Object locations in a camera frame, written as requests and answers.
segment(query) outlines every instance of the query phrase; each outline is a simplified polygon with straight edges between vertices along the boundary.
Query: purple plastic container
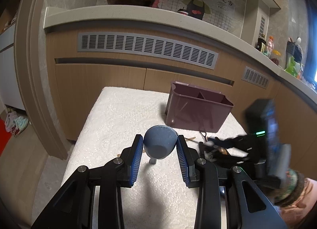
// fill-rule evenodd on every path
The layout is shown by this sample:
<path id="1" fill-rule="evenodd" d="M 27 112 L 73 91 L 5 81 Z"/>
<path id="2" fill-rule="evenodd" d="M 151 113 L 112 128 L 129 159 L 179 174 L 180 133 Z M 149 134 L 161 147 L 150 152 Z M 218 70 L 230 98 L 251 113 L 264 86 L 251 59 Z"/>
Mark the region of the purple plastic container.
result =
<path id="1" fill-rule="evenodd" d="M 233 104 L 221 93 L 171 82 L 165 124 L 179 129 L 216 133 L 232 108 Z"/>

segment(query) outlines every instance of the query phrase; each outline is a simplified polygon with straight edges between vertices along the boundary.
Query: countertop edge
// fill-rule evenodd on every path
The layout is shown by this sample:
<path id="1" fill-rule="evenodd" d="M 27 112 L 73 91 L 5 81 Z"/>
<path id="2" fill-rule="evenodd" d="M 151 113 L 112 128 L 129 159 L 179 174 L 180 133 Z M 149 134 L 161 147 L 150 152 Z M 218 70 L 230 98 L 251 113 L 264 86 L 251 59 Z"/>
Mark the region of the countertop edge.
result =
<path id="1" fill-rule="evenodd" d="M 215 25 L 172 11 L 123 5 L 90 6 L 72 10 L 47 7 L 43 27 L 46 29 L 52 26 L 91 20 L 131 20 L 149 22 L 183 29 L 220 41 L 260 62 L 274 74 L 294 85 L 317 104 L 317 93 L 314 90 L 294 76 L 280 69 L 270 59 L 247 42 Z"/>

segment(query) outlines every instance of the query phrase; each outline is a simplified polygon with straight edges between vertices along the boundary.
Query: white quilted surface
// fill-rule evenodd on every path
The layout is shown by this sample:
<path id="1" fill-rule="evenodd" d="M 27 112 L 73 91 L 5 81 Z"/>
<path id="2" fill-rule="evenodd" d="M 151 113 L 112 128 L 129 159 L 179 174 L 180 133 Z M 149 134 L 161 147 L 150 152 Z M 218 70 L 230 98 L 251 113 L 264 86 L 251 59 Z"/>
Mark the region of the white quilted surface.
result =
<path id="1" fill-rule="evenodd" d="M 62 183 L 80 165 L 103 166 L 131 146 L 136 134 L 144 135 L 153 125 L 164 124 L 167 99 L 167 93 L 105 87 L 80 133 Z M 197 131 L 175 130 L 186 138 L 195 136 L 195 140 L 202 141 Z M 243 134 L 243 128 L 229 114 L 221 129 L 207 136 L 224 139 Z M 239 156 L 237 150 L 230 153 Z M 198 190 L 188 189 L 183 182 L 176 148 L 155 165 L 149 165 L 149 159 L 143 153 L 134 186 L 121 189 L 126 229 L 193 228 Z"/>

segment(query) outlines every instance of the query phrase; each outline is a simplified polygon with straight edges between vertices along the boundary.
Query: silver screw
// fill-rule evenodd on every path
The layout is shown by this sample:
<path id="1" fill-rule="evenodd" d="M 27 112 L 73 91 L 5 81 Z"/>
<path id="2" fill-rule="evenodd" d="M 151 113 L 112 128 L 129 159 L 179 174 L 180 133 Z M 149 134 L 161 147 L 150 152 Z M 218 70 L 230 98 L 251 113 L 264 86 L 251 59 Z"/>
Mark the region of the silver screw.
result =
<path id="1" fill-rule="evenodd" d="M 81 173 L 82 173 L 82 172 L 85 172 L 86 169 L 87 169 L 86 166 L 80 166 L 80 167 L 77 168 L 78 172 L 81 172 Z"/>
<path id="2" fill-rule="evenodd" d="M 232 170 L 235 171 L 236 173 L 240 173 L 242 171 L 241 167 L 237 167 L 237 166 L 233 167 Z"/>
<path id="3" fill-rule="evenodd" d="M 123 159 L 122 158 L 119 158 L 119 157 L 116 157 L 115 159 L 114 159 L 114 163 L 115 164 L 121 164 L 123 162 Z"/>
<path id="4" fill-rule="evenodd" d="M 200 165 L 204 165 L 206 163 L 206 160 L 204 158 L 197 159 L 197 163 Z"/>

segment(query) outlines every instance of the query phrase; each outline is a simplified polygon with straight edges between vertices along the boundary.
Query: red mat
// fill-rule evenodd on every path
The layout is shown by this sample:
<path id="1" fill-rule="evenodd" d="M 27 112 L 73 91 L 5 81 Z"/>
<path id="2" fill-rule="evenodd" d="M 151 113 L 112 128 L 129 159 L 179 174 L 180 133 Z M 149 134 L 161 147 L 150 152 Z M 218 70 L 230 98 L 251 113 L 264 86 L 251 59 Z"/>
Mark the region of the red mat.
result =
<path id="1" fill-rule="evenodd" d="M 11 136 L 12 134 L 5 130 L 4 121 L 0 119 L 0 156 Z"/>

